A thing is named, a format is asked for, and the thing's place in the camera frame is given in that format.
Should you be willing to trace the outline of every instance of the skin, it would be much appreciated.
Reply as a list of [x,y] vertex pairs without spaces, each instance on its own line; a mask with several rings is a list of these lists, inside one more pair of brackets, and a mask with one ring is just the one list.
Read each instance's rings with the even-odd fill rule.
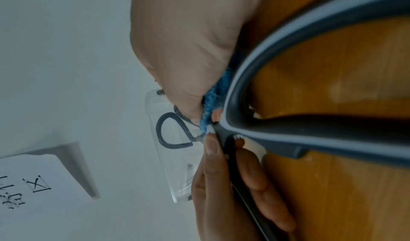
[[198,123],[202,97],[226,69],[262,0],[132,0],[131,46],[182,114]]
[[[285,203],[268,180],[257,156],[236,142],[239,172],[262,214],[284,231],[296,223]],[[257,241],[258,231],[245,210],[234,199],[228,163],[216,135],[204,141],[204,156],[192,182],[196,224],[202,241]]]

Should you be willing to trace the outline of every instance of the blue knitted material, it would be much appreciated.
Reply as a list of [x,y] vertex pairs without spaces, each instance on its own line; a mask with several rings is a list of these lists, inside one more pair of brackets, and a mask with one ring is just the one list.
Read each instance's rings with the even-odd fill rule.
[[228,93],[229,85],[233,77],[233,69],[228,67],[221,79],[205,94],[203,99],[204,113],[202,114],[199,128],[206,132],[209,124],[212,124],[212,112],[216,109],[222,109]]

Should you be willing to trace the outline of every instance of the transparent plastic box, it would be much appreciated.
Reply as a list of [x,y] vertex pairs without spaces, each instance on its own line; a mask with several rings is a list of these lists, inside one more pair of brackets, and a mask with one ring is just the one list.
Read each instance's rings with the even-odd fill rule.
[[202,132],[177,115],[161,89],[146,94],[145,112],[172,199],[175,203],[189,201],[192,179],[203,155]]

